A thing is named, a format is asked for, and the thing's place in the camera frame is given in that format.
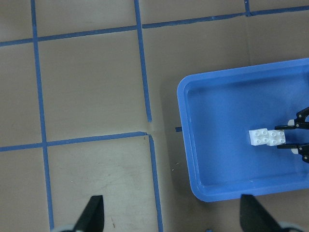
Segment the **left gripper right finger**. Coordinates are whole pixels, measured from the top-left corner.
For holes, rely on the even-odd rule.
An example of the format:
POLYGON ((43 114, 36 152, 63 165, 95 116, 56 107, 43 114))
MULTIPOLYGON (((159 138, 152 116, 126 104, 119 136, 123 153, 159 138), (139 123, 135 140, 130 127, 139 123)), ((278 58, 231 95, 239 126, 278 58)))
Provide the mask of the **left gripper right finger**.
POLYGON ((243 232, 280 232, 279 223, 250 194, 242 194, 239 209, 240 226, 243 232))

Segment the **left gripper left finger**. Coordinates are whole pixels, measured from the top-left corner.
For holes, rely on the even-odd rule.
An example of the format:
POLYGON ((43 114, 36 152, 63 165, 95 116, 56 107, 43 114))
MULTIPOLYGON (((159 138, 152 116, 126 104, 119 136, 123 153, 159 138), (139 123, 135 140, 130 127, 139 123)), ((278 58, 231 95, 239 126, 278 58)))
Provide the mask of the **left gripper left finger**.
POLYGON ((74 232, 104 230, 104 201, 102 195, 92 196, 73 227, 74 232))

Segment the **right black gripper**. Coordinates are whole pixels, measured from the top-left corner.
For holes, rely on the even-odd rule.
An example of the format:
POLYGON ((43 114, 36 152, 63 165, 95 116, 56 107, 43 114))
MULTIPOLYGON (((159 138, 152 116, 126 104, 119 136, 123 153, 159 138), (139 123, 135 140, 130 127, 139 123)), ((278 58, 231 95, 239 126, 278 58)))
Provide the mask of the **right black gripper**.
POLYGON ((305 163, 309 162, 309 108, 305 108, 296 113, 294 125, 279 125, 275 126, 275 130, 294 130, 299 129, 302 131, 303 136, 301 142, 297 144, 281 144, 277 149, 296 149, 297 153, 301 155, 305 163))

